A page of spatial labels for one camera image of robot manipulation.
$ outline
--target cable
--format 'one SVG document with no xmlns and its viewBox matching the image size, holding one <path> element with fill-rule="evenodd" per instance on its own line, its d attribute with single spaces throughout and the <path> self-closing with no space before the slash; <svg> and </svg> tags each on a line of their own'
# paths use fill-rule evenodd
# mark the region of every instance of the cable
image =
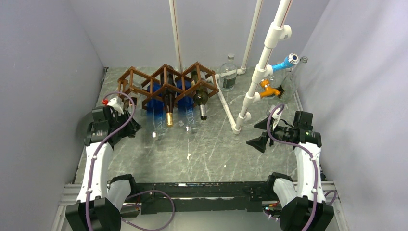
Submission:
<svg viewBox="0 0 408 231">
<path fill-rule="evenodd" d="M 107 95 L 104 96 L 103 99 L 106 99 L 106 97 L 108 97 L 108 96 L 110 96 L 110 95 L 113 95 L 113 94 L 121 94 L 121 95 L 127 97 L 127 98 L 133 103 L 133 105 L 135 104 L 135 102 L 133 102 L 133 99 L 132 99 L 130 96 L 128 96 L 127 94 L 125 94 L 125 93 L 123 93 L 123 92 L 120 92 L 120 91 L 114 91 L 114 92 L 108 93 Z M 133 115 L 135 114 L 135 111 L 136 111 L 136 107 L 133 107 L 132 113 L 131 113 L 131 115 L 129 116 L 128 120 L 126 120 L 126 122 L 125 122 L 124 124 L 122 124 L 122 125 L 121 125 L 120 127 L 118 127 L 116 130 L 114 130 L 113 132 L 111 132 L 109 135 L 107 135 L 107 136 L 101 141 L 101 143 L 98 145 L 98 147 L 96 148 L 95 152 L 93 153 L 93 156 L 98 155 L 99 150 L 101 150 L 102 146 L 108 141 L 108 139 L 110 139 L 113 135 L 115 135 L 118 131 L 120 131 L 120 130 L 123 129 L 128 123 L 130 123 L 130 121 L 131 121 L 132 118 L 133 118 Z M 94 169 L 94 166 L 95 166 L 95 160 L 96 160 L 95 158 L 92 158 L 92 159 L 91 159 L 91 162 L 90 162 L 89 177 L 88 177 L 88 188 L 87 188 L 87 198 L 86 198 L 86 200 L 85 200 L 85 217 L 86 217 L 87 226 L 88 226 L 89 231 L 93 231 L 92 223 L 91 223 L 91 221 L 90 221 L 90 216 L 89 216 L 89 201 L 90 201 L 90 194 L 91 194 L 90 188 L 91 188 L 91 186 L 92 186 L 92 177 L 93 177 L 93 169 Z"/>
<path fill-rule="evenodd" d="M 328 203 L 328 205 L 332 205 L 334 203 L 334 201 L 337 198 L 337 192 L 336 190 L 330 190 L 328 191 L 326 194 L 324 194 L 324 196 L 326 197 L 327 195 L 329 195 L 330 193 L 334 193 L 333 199 L 330 201 L 330 203 Z"/>
<path fill-rule="evenodd" d="M 290 126 L 291 128 L 293 128 L 292 124 L 289 124 L 288 122 L 286 122 L 286 120 L 284 119 L 280 119 L 279 121 L 282 121 L 283 123 L 285 123 L 286 125 Z"/>
<path fill-rule="evenodd" d="M 265 216 L 268 217 L 268 220 L 273 219 L 273 220 L 275 220 L 275 221 L 280 221 L 279 218 L 274 218 L 274 217 L 272 216 L 272 214 L 267 213 L 265 210 L 264 210 L 264 214 L 265 214 Z"/>
<path fill-rule="evenodd" d="M 131 226 L 133 226 L 133 227 L 135 227 L 136 229 L 140 229 L 140 230 L 143 230 L 143 231 L 160 231 L 160 230 L 166 228 L 166 227 L 171 223 L 171 221 L 173 220 L 174 215 L 175 215 L 175 213 L 176 213 L 176 207 L 174 206 L 173 200 L 172 200 L 172 199 L 170 198 L 170 196 L 167 195 L 165 192 L 162 192 L 162 191 L 160 191 L 160 190 L 148 190 L 148 191 L 140 192 L 140 193 L 135 194 L 135 195 L 131 195 L 131 196 L 127 197 L 126 199 L 130 199 L 130 198 L 132 198 L 132 197 L 139 196 L 139 195 L 146 194 L 146 193 L 150 193 L 150 192 L 161 193 L 161 194 L 163 194 L 164 196 L 166 196 L 166 197 L 170 200 L 171 206 L 173 207 L 173 211 L 172 211 L 172 213 L 171 213 L 171 217 L 170 217 L 170 219 L 168 220 L 168 222 L 167 222 L 164 226 L 162 226 L 162 227 L 160 227 L 160 228 L 158 228 L 158 229 L 155 229 L 155 230 L 149 230 L 149 229 L 145 229 L 145 228 L 139 227 L 139 226 L 137 226 L 137 225 L 135 225 L 135 224 L 133 224 L 133 223 L 131 223 L 131 222 L 129 222 L 129 221 L 127 221 L 127 220 L 125 220 L 125 219 L 122 218 L 122 221 L 123 221 L 123 222 L 125 222 L 126 224 L 129 224 L 129 225 L 131 225 Z"/>
<path fill-rule="evenodd" d="M 315 169 L 315 182 L 314 182 L 313 188 L 316 190 L 316 192 L 313 193 L 312 212 L 310 213 L 310 217 L 309 217 L 309 219 L 307 220 L 306 225 L 305 225 L 305 226 L 303 227 L 303 229 L 302 229 L 302 231 L 306 231 L 306 230 L 309 228 L 310 224 L 312 223 L 313 218 L 314 218 L 314 216 L 315 216 L 315 214 L 316 214 L 316 207 L 317 207 L 317 200 L 318 200 L 318 196 L 317 196 L 318 174 L 319 174 L 318 166 L 317 166 L 317 164 L 316 164 L 316 161 L 313 160 L 313 154 L 312 154 L 307 148 L 305 148 L 305 147 L 303 147 L 303 146 L 301 146 L 301 145 L 299 145 L 299 144 L 297 144 L 297 143 L 290 143 L 290 142 L 280 141 L 280 140 L 278 140 L 278 139 L 276 139 L 275 137 L 272 136 L 271 131 L 270 131 L 270 122 L 271 122 L 271 120 L 272 120 L 272 115 L 275 113 L 275 111 L 276 111 L 278 108 L 281 108 L 280 111 L 278 112 L 278 114 L 282 113 L 283 109 L 285 108 L 285 104 L 283 104 L 283 103 L 278 104 L 278 105 L 277 105 L 274 109 L 272 109 L 272 111 L 270 112 L 270 115 L 269 115 L 269 117 L 268 117 L 268 122 L 267 122 L 267 132 L 268 132 L 269 137 L 270 137 L 273 141 L 275 141 L 275 142 L 283 143 L 283 144 L 287 144 L 287 145 L 291 145 L 291 146 L 294 146 L 294 147 L 303 149 L 307 154 L 309 154 L 310 158 L 312 159 L 313 166 L 314 166 L 314 169 Z"/>
</svg>

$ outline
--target gray marble surface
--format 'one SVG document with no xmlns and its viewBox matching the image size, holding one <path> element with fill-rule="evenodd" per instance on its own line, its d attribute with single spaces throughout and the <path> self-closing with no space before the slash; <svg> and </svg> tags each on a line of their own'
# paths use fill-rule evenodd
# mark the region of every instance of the gray marble surface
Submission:
<svg viewBox="0 0 408 231">
<path fill-rule="evenodd" d="M 137 69 L 152 74 L 157 68 Z M 126 70 L 127 67 L 108 69 L 98 105 L 105 94 L 117 89 L 117 79 Z M 235 88 L 224 92 L 234 117 L 242 107 L 253 71 L 254 68 L 248 68 L 244 75 L 237 76 Z M 215 95 L 207 103 L 208 119 L 199 120 L 192 134 L 187 134 L 175 123 L 157 141 L 151 139 L 144 128 L 136 133 L 135 138 L 122 139 L 114 147 L 108 178 L 130 173 L 136 182 L 250 181 L 266 180 L 272 172 L 280 172 L 297 180 L 292 147 L 275 144 L 263 154 L 245 143 L 261 135 L 262 131 L 253 125 L 266 117 L 269 105 L 278 103 L 277 99 L 254 103 L 249 109 L 252 119 L 244 124 L 239 135 L 235 135 Z M 293 98 L 287 103 L 282 118 L 292 123 L 296 110 Z M 146 124 L 143 112 L 139 112 L 135 119 L 142 126 Z M 82 183 L 85 162 L 85 155 L 82 155 L 75 183 Z"/>
</svg>

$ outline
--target brown wine bottle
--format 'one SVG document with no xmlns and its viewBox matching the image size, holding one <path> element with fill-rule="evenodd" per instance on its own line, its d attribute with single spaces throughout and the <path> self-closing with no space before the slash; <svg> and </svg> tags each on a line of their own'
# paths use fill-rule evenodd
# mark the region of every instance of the brown wine bottle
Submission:
<svg viewBox="0 0 408 231">
<path fill-rule="evenodd" d="M 197 70 L 193 70 L 191 72 L 191 85 L 194 85 L 195 83 L 197 83 L 199 81 L 199 77 L 198 77 L 198 73 Z M 199 109 L 200 109 L 200 118 L 201 120 L 206 120 L 207 119 L 207 108 L 205 106 L 205 104 L 208 101 L 208 90 L 207 87 L 205 86 L 199 86 L 197 88 L 197 90 L 192 92 L 193 95 L 193 100 L 194 103 L 198 105 Z"/>
<path fill-rule="evenodd" d="M 164 73 L 160 74 L 160 86 L 163 86 L 165 82 L 165 75 Z M 171 84 L 173 86 L 176 86 L 174 84 L 174 77 L 173 74 L 167 71 L 167 83 Z M 167 127 L 171 128 L 173 127 L 173 109 L 174 109 L 174 100 L 176 98 L 176 93 L 174 90 L 167 88 L 164 93 L 162 93 L 162 99 L 163 103 L 165 105 L 165 111 L 166 111 L 166 119 L 167 119 Z"/>
</svg>

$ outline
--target bottle cap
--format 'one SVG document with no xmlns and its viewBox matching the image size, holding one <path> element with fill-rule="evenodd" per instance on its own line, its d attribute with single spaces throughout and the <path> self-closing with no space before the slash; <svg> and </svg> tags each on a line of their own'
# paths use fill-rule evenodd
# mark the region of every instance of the bottle cap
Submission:
<svg viewBox="0 0 408 231">
<path fill-rule="evenodd" d="M 192 133 L 192 128 L 190 126 L 186 126 L 186 132 L 187 134 L 191 134 Z"/>
<path fill-rule="evenodd" d="M 229 53 L 228 54 L 228 60 L 234 60 L 235 54 Z"/>
<path fill-rule="evenodd" d="M 303 62 L 304 64 L 307 63 L 307 57 L 303 56 L 302 58 L 300 58 L 300 61 Z"/>
<path fill-rule="evenodd" d="M 156 131 L 152 132 L 152 138 L 156 141 L 159 139 L 159 134 Z"/>
<path fill-rule="evenodd" d="M 205 105 L 201 104 L 199 106 L 199 109 L 200 109 L 200 118 L 201 118 L 201 120 L 206 120 L 207 119 L 207 109 L 206 109 Z"/>
</svg>

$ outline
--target white wall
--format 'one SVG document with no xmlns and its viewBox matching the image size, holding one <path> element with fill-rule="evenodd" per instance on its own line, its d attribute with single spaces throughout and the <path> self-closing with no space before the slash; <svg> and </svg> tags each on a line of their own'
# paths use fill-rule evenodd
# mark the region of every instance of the white wall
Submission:
<svg viewBox="0 0 408 231">
<path fill-rule="evenodd" d="M 0 4 L 0 230 L 50 230 L 103 66 L 66 0 Z"/>
<path fill-rule="evenodd" d="M 70 1 L 105 66 L 176 66 L 167 0 Z M 294 1 L 287 17 L 292 38 L 279 43 L 271 64 L 303 49 L 328 1 Z M 220 66 L 229 52 L 241 65 L 255 5 L 256 0 L 177 0 L 183 66 Z M 263 1 L 248 66 L 259 61 L 278 5 Z"/>
<path fill-rule="evenodd" d="M 303 108 L 352 231 L 407 230 L 408 3 L 331 0 L 304 55 Z"/>
</svg>

